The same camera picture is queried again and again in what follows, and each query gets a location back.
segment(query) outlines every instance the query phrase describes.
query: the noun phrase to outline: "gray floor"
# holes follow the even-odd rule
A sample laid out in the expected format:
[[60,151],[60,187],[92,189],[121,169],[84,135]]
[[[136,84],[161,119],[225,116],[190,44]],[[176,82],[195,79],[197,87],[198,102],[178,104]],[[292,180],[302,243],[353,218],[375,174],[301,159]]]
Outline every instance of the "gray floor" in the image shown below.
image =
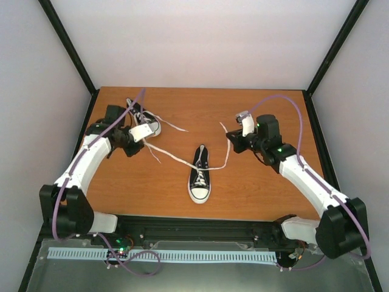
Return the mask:
[[[81,247],[83,240],[69,240],[68,247]],[[47,249],[57,242],[44,242],[27,291],[373,291],[365,266],[348,255],[327,259],[309,271],[284,271],[257,264],[166,263],[149,278],[135,277],[118,268],[106,269],[96,261],[47,260]],[[317,261],[306,252],[298,266]],[[152,271],[152,263],[133,263],[138,271]]]

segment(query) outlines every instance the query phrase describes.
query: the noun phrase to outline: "black corner post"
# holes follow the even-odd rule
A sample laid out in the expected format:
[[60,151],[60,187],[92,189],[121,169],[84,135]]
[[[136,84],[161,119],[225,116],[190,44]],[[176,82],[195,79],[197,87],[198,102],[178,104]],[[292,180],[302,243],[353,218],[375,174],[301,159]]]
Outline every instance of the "black corner post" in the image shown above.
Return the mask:
[[329,51],[324,58],[322,64],[320,65],[319,69],[317,70],[315,77],[312,79],[311,84],[309,85],[308,89],[306,90],[308,97],[311,98],[317,89],[318,85],[320,84],[321,80],[323,79],[324,75],[326,74],[328,68],[330,67],[332,61],[334,61],[336,55],[338,54],[340,48],[342,47],[343,43],[347,39],[350,31],[353,29],[355,23],[357,22],[359,16],[363,12],[364,8],[368,4],[369,0],[357,0],[351,9],[349,15],[347,16],[347,19],[345,23],[343,23],[342,28],[340,29],[338,35],[336,36],[334,42],[332,43],[331,47],[329,48]]
[[47,18],[51,22],[51,25],[55,29],[55,32],[57,33],[58,37],[60,38],[64,48],[66,49],[67,53],[69,54],[70,58],[72,59],[72,62],[74,66],[76,67],[79,75],[81,76],[82,80],[84,81],[85,86],[87,87],[88,91],[91,93],[91,95],[96,93],[96,88],[93,85],[93,82],[91,78],[89,77],[88,72],[86,72],[86,69],[83,65],[83,62],[81,61],[80,57],[77,54],[77,51],[75,50],[71,39],[67,35],[67,32],[65,28],[62,25],[62,22],[60,18],[58,17],[53,4],[50,0],[39,0],[39,3],[41,4],[45,14],[47,15]]

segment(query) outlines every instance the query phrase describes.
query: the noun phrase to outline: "white wall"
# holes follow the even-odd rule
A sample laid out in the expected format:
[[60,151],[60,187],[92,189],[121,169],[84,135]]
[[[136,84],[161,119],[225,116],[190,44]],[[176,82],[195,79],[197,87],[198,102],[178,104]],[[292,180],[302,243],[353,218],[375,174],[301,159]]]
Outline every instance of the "white wall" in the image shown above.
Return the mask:
[[96,86],[306,89],[355,0],[53,0]]
[[17,291],[42,223],[38,192],[71,159],[90,95],[38,1],[1,1],[0,283]]
[[370,1],[313,96],[339,180],[367,205],[373,261],[389,291],[389,1]]

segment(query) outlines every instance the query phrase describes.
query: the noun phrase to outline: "wooden surface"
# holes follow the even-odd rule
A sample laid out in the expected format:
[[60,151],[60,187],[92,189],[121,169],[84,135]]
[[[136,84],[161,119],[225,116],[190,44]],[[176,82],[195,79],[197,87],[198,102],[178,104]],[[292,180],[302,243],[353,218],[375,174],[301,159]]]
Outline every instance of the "wooden surface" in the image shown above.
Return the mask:
[[[102,88],[89,123],[105,115],[108,104],[126,106],[140,88]],[[219,122],[237,130],[235,114],[248,110],[272,94],[285,94],[299,105],[304,120],[301,154],[320,174],[321,168],[301,91],[251,89],[147,88],[145,108],[188,130],[180,132],[162,123],[158,137],[149,143],[193,161],[200,144],[209,150],[210,167],[223,165],[227,139]],[[260,106],[253,117],[274,114],[280,122],[284,142],[297,146],[298,116],[283,99]],[[230,152],[227,167],[210,172],[212,191],[205,204],[195,204],[188,194],[190,169],[168,156],[154,152],[159,164],[145,147],[131,158],[121,149],[105,159],[88,190],[88,200],[100,212],[164,217],[218,218],[228,220],[275,220],[287,214],[318,218],[308,200],[271,167],[260,164],[250,151]]]

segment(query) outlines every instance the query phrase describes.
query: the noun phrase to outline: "sneaker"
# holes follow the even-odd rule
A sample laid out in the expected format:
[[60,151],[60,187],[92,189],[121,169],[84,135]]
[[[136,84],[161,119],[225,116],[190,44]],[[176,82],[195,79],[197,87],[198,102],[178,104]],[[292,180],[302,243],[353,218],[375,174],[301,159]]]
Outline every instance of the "sneaker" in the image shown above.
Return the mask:
[[[132,104],[132,102],[133,101],[131,99],[127,99],[128,106],[130,106],[130,104]],[[129,112],[134,116],[134,119],[136,120],[136,124],[140,125],[142,123],[142,119],[141,119],[142,114],[140,113],[140,104],[136,102],[134,104],[133,108],[131,108]],[[154,131],[153,137],[158,136],[160,134],[160,131],[161,131],[161,126],[160,126],[160,122],[157,120],[157,118],[154,117],[154,114],[149,112],[147,109],[143,108],[143,119],[146,123],[149,124],[150,128]]]
[[[194,154],[193,165],[199,169],[208,168],[208,150],[205,145],[201,144],[197,148],[196,153]],[[208,170],[199,170],[191,169],[189,182],[188,182],[188,191],[190,198],[196,204],[204,204],[211,192],[211,182],[209,178]]]

